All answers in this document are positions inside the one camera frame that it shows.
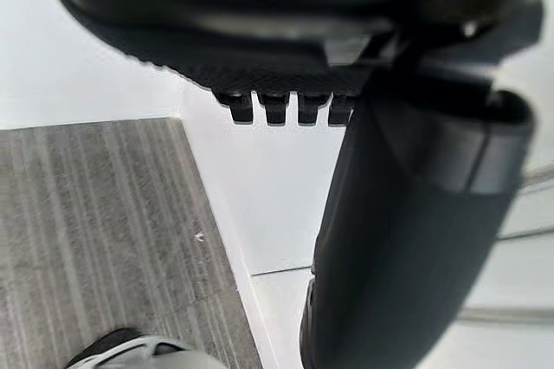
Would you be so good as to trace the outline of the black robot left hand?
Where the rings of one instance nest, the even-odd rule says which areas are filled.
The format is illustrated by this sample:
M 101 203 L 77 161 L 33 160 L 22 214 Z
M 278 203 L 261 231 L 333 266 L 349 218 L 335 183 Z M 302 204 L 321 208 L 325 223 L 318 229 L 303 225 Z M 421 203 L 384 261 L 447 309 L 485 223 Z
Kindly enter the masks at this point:
M 238 124 L 344 126 L 300 326 L 306 368 L 413 368 L 458 314 L 522 181 L 530 105 L 493 87 L 542 0 L 61 0 L 206 87 Z

